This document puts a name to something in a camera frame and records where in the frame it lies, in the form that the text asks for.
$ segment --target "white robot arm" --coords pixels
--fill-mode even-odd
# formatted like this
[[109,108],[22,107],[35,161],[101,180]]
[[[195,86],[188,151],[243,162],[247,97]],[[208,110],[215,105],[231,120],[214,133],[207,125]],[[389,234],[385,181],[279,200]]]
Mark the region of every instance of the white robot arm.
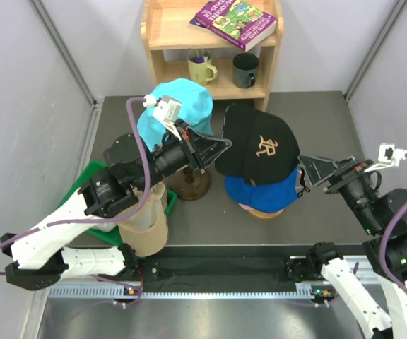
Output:
[[[406,150],[383,144],[379,164],[354,157],[333,161],[300,157],[312,186],[328,182],[327,194],[341,194],[366,233],[378,236],[362,244],[384,291],[390,316],[371,298],[332,243],[318,243],[306,256],[313,273],[326,278],[358,321],[366,338],[407,339],[407,190],[379,196],[377,170],[398,166]],[[377,184],[372,187],[371,175]]]
[[[30,234],[3,246],[3,252],[13,259],[5,270],[8,283],[38,290],[61,279],[82,275],[129,279],[137,262],[129,245],[108,249],[73,249],[66,245],[94,225],[104,224],[104,220],[124,218],[119,214],[138,203],[134,188],[145,189],[144,165],[149,169],[153,186],[185,166],[194,171],[205,170],[231,146],[229,140],[197,133],[177,119],[181,104],[171,97],[156,100],[147,95],[143,101],[144,106],[155,107],[154,116],[167,128],[163,144],[153,151],[144,146],[147,159],[144,164],[136,137],[131,134],[119,137],[104,153],[107,168],[82,184],[64,205],[34,226]],[[1,244],[14,236],[5,234]]]

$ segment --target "book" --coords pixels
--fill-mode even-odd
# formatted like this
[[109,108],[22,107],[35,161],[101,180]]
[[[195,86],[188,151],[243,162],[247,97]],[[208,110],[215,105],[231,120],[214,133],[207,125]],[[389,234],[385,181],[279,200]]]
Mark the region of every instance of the book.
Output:
[[242,0],[214,0],[197,12],[195,19],[243,51],[272,34],[277,25],[271,14]]
[[[213,3],[212,1],[207,2],[206,5],[204,6],[204,8],[212,3]],[[200,22],[198,22],[195,16],[191,19],[191,21],[189,21],[189,24],[195,28],[202,28],[202,29],[206,30],[206,26],[202,25]]]

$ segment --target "dark green mug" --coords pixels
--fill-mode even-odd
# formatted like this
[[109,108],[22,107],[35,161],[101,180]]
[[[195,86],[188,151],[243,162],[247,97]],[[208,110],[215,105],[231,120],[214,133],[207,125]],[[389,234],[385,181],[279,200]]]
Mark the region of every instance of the dark green mug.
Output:
[[240,53],[233,58],[233,83],[239,88],[255,84],[260,60],[252,53]]

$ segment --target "yellow mug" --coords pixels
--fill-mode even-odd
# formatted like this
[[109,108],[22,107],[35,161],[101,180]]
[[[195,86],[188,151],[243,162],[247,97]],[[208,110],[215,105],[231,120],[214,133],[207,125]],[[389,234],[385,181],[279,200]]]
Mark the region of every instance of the yellow mug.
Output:
[[206,49],[190,51],[188,67],[191,80],[199,85],[206,85],[218,76],[218,70],[211,64],[211,53]]

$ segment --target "baseball cap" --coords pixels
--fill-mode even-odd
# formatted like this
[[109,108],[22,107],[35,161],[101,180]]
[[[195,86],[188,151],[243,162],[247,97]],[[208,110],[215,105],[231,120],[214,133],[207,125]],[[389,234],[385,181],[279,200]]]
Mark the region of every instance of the baseball cap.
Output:
[[264,213],[275,213],[298,199],[297,172],[298,166],[283,181],[262,186],[248,185],[239,177],[225,177],[225,190],[237,203]]
[[[163,95],[180,101],[182,108],[178,114],[195,131],[213,135],[210,127],[213,99],[210,92],[189,79],[178,78],[168,83],[160,83],[151,93],[157,99]],[[153,117],[153,108],[146,109],[138,120],[138,131],[149,150],[161,145],[161,138],[166,128]]]
[[280,183],[299,163],[300,149],[287,123],[253,107],[230,105],[222,137],[230,139],[232,147],[216,160],[215,169],[222,175],[242,178],[245,184]]

